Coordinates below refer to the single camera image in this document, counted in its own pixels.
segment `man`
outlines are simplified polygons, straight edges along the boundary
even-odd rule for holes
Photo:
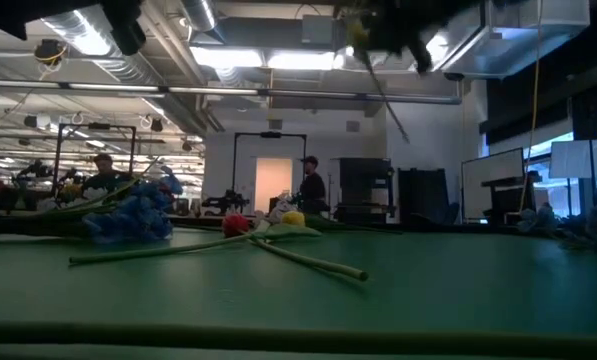
[[[114,161],[107,154],[98,154],[94,157],[94,163],[98,168],[98,175],[87,179],[82,185],[82,190],[88,188],[105,188],[107,191],[113,191],[119,182],[128,181],[130,177],[127,174],[114,170]]]
[[[307,156],[303,163],[307,177],[300,184],[302,211],[308,214],[320,214],[321,211],[327,211],[329,207],[325,203],[325,183],[316,172],[318,159],[315,156]]]

